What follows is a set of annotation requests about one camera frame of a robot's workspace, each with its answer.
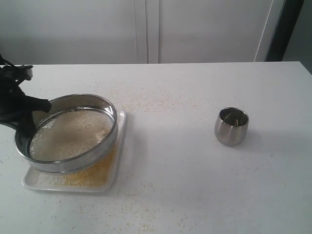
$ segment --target metal cup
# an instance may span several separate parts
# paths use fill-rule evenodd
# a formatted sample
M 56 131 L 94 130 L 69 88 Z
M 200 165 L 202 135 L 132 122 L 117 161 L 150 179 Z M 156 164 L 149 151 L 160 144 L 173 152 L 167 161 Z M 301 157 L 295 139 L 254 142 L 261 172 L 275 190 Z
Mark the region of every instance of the metal cup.
M 248 130 L 248 115 L 235 107 L 224 108 L 220 111 L 214 126 L 215 137 L 226 146 L 241 143 Z

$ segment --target white cabinet door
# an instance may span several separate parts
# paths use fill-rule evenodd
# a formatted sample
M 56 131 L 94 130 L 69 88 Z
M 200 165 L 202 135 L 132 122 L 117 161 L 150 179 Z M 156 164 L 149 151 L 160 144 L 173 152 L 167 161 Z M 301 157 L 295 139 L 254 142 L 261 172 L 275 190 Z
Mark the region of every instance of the white cabinet door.
M 155 1 L 159 2 L 159 8 L 155 7 Z M 149 46 L 150 60 L 161 63 L 264 60 L 283 2 L 147 0 L 148 18 L 151 14 L 154 18 L 159 15 L 158 29 L 154 21 L 148 20 L 149 44 L 154 45 Z M 158 43 L 153 34 L 159 38 Z
M 145 0 L 5 0 L 0 53 L 14 63 L 146 63 Z

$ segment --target white plastic tray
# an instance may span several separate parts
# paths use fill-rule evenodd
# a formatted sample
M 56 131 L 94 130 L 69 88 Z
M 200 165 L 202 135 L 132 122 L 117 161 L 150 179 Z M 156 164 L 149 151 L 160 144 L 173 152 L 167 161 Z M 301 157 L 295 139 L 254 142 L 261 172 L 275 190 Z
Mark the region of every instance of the white plastic tray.
M 126 113 L 120 111 L 118 114 L 118 135 L 116 143 L 116 152 L 113 164 L 108 173 L 107 181 L 100 187 L 86 187 L 86 186 L 63 186 L 55 185 L 55 181 L 61 181 L 62 175 L 45 174 L 37 169 L 30 167 L 22 180 L 24 188 L 29 190 L 39 191 L 62 191 L 62 192 L 86 192 L 86 193 L 99 193 L 107 190 L 113 183 L 120 150 L 122 148 L 123 136 L 125 131 Z

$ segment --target cup rim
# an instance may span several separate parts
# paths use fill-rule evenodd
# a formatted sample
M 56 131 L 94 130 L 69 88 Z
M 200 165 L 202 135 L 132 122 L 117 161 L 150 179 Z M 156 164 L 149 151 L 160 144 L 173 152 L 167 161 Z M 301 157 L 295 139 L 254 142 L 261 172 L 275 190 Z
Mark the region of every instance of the cup rim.
M 244 123 L 243 125 L 240 125 L 240 126 L 231 125 L 231 124 L 225 122 L 225 121 L 222 119 L 222 117 L 221 117 L 221 113 L 222 113 L 223 111 L 229 110 L 229 109 L 237 110 L 237 111 L 241 112 L 242 114 L 244 114 L 244 115 L 247 117 L 247 122 Z M 243 111 L 243 110 L 241 110 L 241 109 L 239 109 L 239 108 L 236 108 L 236 107 L 226 107 L 226 108 L 223 108 L 222 110 L 220 110 L 218 117 L 219 117 L 219 119 L 220 119 L 223 123 L 225 123 L 226 125 L 229 125 L 229 126 L 231 126 L 231 127 L 234 127 L 234 128 L 243 127 L 243 126 L 245 126 L 245 125 L 247 125 L 247 124 L 249 123 L 249 116 L 248 116 L 248 114 L 247 114 L 245 111 Z

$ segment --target table surface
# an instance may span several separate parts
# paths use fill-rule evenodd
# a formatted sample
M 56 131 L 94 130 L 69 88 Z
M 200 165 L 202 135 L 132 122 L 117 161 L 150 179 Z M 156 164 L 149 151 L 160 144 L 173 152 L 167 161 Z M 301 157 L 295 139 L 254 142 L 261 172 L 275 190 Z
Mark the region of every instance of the table surface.
M 0 126 L 1 233 L 310 234 L 312 76 L 299 62 L 37 65 L 21 87 L 92 93 L 129 113 L 105 194 L 23 188 L 28 164 Z M 234 148 L 214 136 L 220 109 L 250 117 Z

